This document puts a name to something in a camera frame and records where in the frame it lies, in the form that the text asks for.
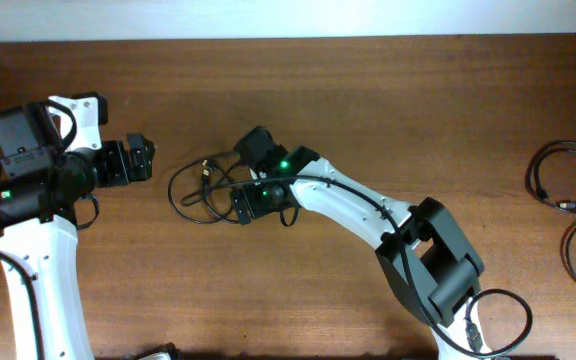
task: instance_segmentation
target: white wall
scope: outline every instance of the white wall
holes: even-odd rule
[[[576,0],[0,0],[0,41],[576,32]]]

